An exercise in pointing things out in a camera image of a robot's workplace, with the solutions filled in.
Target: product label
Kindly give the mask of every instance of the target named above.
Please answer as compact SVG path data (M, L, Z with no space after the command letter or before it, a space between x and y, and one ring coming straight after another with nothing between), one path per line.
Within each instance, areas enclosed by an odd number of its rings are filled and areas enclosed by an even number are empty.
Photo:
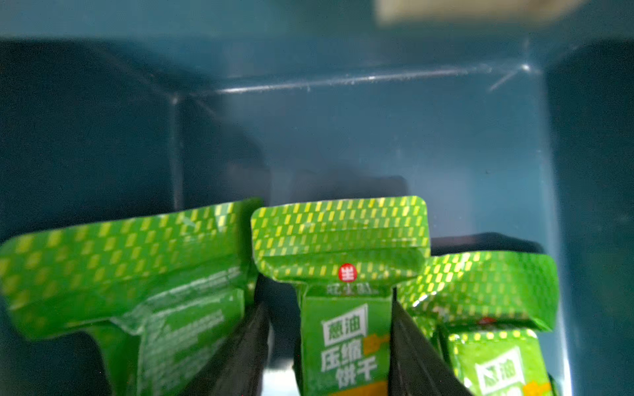
M509 350L485 364L476 364L475 371L483 395L488 395L516 383L524 384L519 347Z
M387 395L391 291L326 297L324 289L302 303L304 394Z
M321 324L326 346L349 340L358 335L368 335L368 304Z

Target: green snack package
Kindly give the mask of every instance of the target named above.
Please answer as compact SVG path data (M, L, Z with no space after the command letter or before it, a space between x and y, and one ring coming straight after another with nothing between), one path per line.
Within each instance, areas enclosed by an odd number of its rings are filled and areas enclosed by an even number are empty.
M295 284L304 396L385 396L392 286L429 257L416 196L296 203L251 217L258 269Z
M456 376L475 396L552 396L531 329L452 333L448 355Z
M551 257L532 253L432 257L419 277L398 285L398 300L410 315L439 324L517 323L551 331L559 301L557 266Z
M116 395L175 395L252 302L260 200L26 234L0 246L0 284L31 340L86 331Z
M398 298L475 395L552 394L531 330L551 331L555 324L559 283L549 256L432 257L419 277L398 285Z

